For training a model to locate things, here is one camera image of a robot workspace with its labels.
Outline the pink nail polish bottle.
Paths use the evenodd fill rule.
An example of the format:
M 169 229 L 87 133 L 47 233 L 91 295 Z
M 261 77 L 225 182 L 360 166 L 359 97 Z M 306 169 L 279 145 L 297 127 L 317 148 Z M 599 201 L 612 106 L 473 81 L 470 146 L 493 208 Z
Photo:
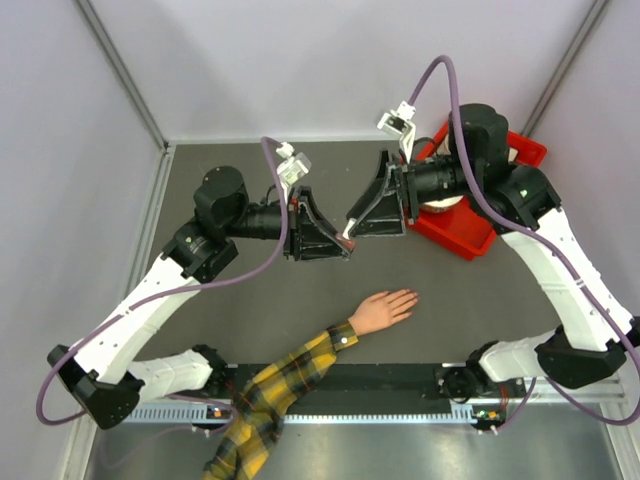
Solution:
M 350 239 L 350 238 L 344 237 L 342 234 L 338 234 L 337 240 L 342 245 L 342 247 L 348 250 L 349 252 L 352 252 L 355 249 L 356 241 L 354 239 Z

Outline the white nail polish cap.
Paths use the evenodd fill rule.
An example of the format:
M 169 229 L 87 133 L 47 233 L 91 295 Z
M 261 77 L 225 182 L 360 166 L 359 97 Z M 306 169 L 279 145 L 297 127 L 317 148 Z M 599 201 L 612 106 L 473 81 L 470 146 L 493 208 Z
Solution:
M 345 226 L 342 232 L 342 237 L 346 240 L 351 240 L 353 238 L 356 226 L 357 226 L 357 220 L 355 218 L 349 219 L 347 222 L 347 225 Z

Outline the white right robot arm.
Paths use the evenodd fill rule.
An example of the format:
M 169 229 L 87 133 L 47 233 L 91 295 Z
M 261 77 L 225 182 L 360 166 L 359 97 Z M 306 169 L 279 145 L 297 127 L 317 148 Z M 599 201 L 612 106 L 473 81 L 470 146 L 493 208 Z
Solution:
M 448 147 L 425 160 L 383 151 L 379 170 L 348 212 L 345 238 L 400 236 L 422 204 L 466 197 L 520 257 L 559 325 L 476 350 L 464 371 L 487 396 L 503 381 L 542 377 L 562 396 L 614 375 L 639 358 L 639 321 L 611 293 L 580 246 L 560 197 L 537 167 L 513 160 L 506 118 L 485 104 L 454 108 Z

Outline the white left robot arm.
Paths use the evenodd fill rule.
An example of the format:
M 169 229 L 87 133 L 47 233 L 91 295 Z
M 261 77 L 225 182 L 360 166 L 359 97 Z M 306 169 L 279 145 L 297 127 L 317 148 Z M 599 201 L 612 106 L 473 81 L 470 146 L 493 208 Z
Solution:
M 297 186 L 284 202 L 253 203 L 244 178 L 216 167 L 194 192 L 194 215 L 181 226 L 147 274 L 97 335 L 48 355 L 61 383 L 99 428 L 122 423 L 141 404 L 172 395 L 215 399 L 229 366 L 216 349 L 196 345 L 150 361 L 137 355 L 169 318 L 237 257 L 235 238 L 285 241 L 277 254 L 294 261 L 350 256 L 352 242 L 316 208 L 310 188 Z

